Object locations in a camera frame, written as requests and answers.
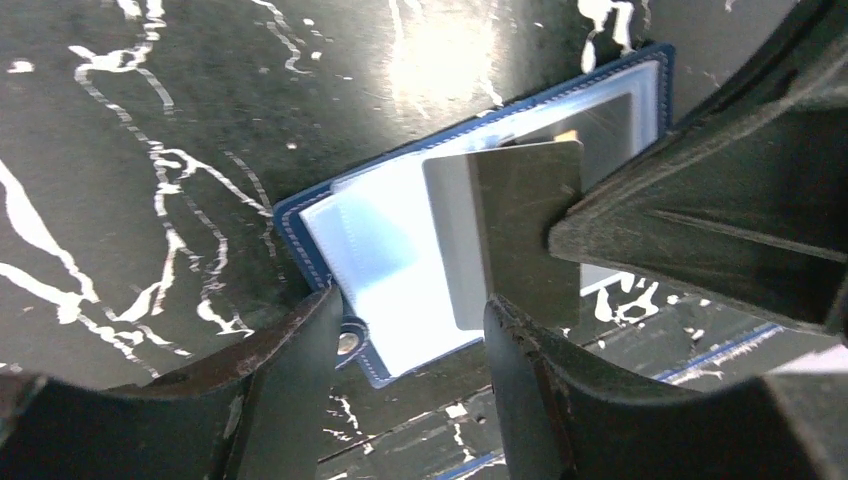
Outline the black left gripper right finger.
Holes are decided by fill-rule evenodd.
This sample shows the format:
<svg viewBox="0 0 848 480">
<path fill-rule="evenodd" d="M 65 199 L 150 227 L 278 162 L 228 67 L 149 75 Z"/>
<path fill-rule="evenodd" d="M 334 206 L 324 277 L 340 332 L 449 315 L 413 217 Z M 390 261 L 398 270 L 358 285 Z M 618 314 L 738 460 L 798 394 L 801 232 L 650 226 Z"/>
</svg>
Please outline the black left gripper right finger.
<svg viewBox="0 0 848 480">
<path fill-rule="evenodd" d="M 611 364 L 500 295 L 484 313 L 514 479 L 843 479 L 847 377 L 764 374 L 701 393 Z"/>
</svg>

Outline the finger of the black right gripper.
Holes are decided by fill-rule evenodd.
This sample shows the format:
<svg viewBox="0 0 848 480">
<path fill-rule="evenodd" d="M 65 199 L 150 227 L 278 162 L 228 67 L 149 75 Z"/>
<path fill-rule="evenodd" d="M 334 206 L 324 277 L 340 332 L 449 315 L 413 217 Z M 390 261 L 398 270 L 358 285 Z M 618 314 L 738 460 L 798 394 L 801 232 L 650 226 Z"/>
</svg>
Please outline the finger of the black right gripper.
<svg viewBox="0 0 848 480">
<path fill-rule="evenodd" d="M 561 259 L 847 331 L 847 5 L 803 1 L 685 123 L 549 233 Z"/>
</svg>

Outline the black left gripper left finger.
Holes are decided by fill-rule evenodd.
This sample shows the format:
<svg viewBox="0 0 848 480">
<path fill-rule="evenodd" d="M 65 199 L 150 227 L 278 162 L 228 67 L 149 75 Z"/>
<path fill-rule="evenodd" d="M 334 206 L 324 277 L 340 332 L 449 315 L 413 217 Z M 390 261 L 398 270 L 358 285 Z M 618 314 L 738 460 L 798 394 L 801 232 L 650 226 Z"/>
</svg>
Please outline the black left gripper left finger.
<svg viewBox="0 0 848 480">
<path fill-rule="evenodd" d="M 5 479 L 312 479 L 336 365 L 334 287 L 143 386 L 1 378 Z"/>
</svg>

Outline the blue leather card holder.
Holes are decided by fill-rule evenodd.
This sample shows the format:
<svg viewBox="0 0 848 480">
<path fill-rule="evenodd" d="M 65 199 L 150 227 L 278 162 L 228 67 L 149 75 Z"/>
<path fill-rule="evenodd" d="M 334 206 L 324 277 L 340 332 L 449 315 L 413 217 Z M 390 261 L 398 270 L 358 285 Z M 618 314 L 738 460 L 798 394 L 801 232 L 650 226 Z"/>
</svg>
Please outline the blue leather card holder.
<svg viewBox="0 0 848 480">
<path fill-rule="evenodd" d="M 478 342 L 458 326 L 423 175 L 432 158 L 499 148 L 605 100 L 632 98 L 630 153 L 662 135 L 672 114 L 675 50 L 654 44 L 590 73 L 486 111 L 280 202 L 272 218 L 313 290 L 338 286 L 342 330 L 358 345 L 337 357 L 380 389 Z"/>
</svg>

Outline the black card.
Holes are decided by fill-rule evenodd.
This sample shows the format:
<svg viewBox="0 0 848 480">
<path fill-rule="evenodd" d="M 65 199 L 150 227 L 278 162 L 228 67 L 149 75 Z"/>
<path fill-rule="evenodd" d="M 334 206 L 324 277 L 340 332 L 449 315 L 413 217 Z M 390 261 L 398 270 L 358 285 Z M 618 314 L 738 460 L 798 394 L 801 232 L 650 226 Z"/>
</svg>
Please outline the black card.
<svg viewBox="0 0 848 480">
<path fill-rule="evenodd" d="M 632 95 L 622 94 L 579 110 L 500 146 L 578 141 L 583 146 L 581 192 L 585 193 L 632 155 Z"/>
<path fill-rule="evenodd" d="M 457 327 L 480 330 L 499 294 L 545 327 L 577 321 L 581 267 L 548 234 L 581 194 L 583 146 L 550 141 L 429 158 L 422 164 Z"/>
</svg>

